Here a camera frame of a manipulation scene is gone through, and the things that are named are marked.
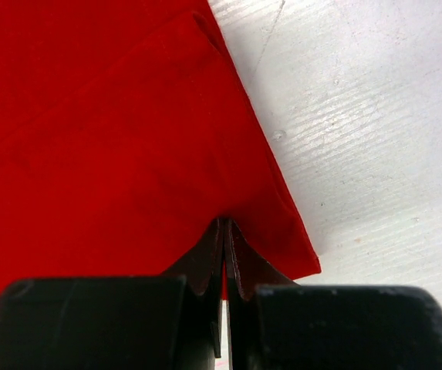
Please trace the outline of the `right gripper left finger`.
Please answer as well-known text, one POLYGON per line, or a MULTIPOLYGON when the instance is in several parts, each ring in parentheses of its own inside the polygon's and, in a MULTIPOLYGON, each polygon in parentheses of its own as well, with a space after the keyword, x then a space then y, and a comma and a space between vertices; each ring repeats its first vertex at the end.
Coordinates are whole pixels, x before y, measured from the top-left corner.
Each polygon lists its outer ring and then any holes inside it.
POLYGON ((0 295, 0 369, 212 369, 222 220, 156 276, 20 280, 0 295))

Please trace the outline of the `red t shirt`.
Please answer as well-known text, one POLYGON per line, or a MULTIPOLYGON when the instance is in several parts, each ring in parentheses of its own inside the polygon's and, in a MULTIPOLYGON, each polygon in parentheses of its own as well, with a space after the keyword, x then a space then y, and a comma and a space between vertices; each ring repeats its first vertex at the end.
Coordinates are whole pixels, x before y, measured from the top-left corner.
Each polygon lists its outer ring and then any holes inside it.
POLYGON ((321 271, 206 1, 0 1, 0 293, 158 274, 217 217, 321 271))

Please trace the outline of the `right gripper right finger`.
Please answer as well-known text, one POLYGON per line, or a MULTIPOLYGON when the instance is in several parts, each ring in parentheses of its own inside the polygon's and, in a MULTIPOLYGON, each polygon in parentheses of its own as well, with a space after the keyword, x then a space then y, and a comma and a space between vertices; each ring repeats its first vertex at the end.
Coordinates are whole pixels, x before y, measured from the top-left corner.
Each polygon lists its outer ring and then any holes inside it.
POLYGON ((233 369, 442 369, 442 307, 424 289, 300 285, 224 225, 233 369))

